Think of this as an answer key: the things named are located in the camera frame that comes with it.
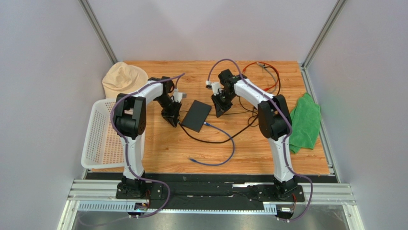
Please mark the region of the white plastic basket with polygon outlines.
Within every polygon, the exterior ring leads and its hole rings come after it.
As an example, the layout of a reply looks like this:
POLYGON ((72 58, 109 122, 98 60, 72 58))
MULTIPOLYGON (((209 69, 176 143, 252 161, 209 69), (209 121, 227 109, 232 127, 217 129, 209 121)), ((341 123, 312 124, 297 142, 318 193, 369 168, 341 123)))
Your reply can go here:
POLYGON ((110 115, 115 99, 94 103, 83 146, 81 165, 86 169, 124 167, 122 138, 113 129, 110 115))

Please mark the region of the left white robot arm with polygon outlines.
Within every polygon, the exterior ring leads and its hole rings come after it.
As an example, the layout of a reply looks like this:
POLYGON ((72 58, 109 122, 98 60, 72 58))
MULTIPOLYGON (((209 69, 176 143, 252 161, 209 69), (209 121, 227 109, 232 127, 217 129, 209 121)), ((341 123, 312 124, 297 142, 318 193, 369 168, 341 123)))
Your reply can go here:
POLYGON ((156 101, 162 108, 161 116, 172 127, 180 121, 183 94, 178 91, 175 78, 150 78, 135 92, 120 93, 111 110, 111 124, 120 136, 124 149, 125 167, 123 177, 117 186, 117 199, 147 198, 147 179, 142 159, 145 149, 147 126, 147 105, 156 101))

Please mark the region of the black network switch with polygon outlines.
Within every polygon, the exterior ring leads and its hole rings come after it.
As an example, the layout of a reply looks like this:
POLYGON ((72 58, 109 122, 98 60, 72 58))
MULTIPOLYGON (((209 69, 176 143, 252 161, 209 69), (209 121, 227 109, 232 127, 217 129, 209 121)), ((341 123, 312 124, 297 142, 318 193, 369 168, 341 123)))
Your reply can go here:
POLYGON ((212 107, 206 103, 194 100, 186 116, 181 122, 181 125, 199 133, 211 111, 211 108, 212 107))

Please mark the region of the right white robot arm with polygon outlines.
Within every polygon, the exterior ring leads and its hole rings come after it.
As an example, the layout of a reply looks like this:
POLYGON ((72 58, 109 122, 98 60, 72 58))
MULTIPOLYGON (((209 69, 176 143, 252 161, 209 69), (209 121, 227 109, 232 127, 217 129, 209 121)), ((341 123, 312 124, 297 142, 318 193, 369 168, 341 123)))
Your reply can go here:
POLYGON ((242 74, 233 75, 228 69, 218 75, 219 81, 207 85, 213 91, 211 99, 216 116, 220 117, 232 106, 232 100, 243 97, 258 110, 259 129, 267 138, 274 161, 274 188, 276 198, 291 197, 297 187, 289 153, 289 137, 293 131, 286 99, 274 96, 255 86, 242 74))

